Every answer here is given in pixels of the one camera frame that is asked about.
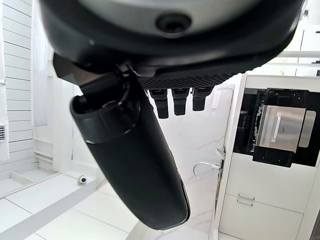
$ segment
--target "drawer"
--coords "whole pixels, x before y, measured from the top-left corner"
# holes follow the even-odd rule
[[[276,166],[233,153],[226,193],[256,202],[304,213],[317,173],[315,167]]]
[[[226,194],[219,232],[243,240],[295,240],[302,213]]]

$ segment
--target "black vent grille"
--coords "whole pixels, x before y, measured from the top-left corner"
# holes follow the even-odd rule
[[[6,139],[5,126],[0,125],[0,141],[4,141],[5,139]]]
[[[139,81],[144,89],[150,90],[213,87],[223,83],[235,74],[236,73],[225,73],[180,78],[140,78]]]

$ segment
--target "white shiplap wall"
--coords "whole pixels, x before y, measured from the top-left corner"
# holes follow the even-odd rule
[[[31,123],[32,0],[3,0],[9,161],[33,159]]]

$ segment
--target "white marble wall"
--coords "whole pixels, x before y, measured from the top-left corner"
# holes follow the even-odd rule
[[[222,149],[233,96],[233,84],[223,83],[206,98],[204,111],[192,111],[192,95],[187,98],[186,114],[174,115],[171,92],[168,95],[169,118],[159,119],[162,131],[173,153],[178,171],[189,198],[191,216],[183,226],[167,231],[148,230],[143,240],[205,240],[208,239],[216,196],[218,171],[199,162],[221,164],[216,149]],[[221,91],[217,109],[212,108],[216,90]]]

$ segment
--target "black plastic housing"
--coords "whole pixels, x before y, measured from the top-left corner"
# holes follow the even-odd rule
[[[71,114],[105,177],[144,224],[183,224],[190,207],[174,157],[145,92],[131,84],[121,101],[90,110],[76,96]]]

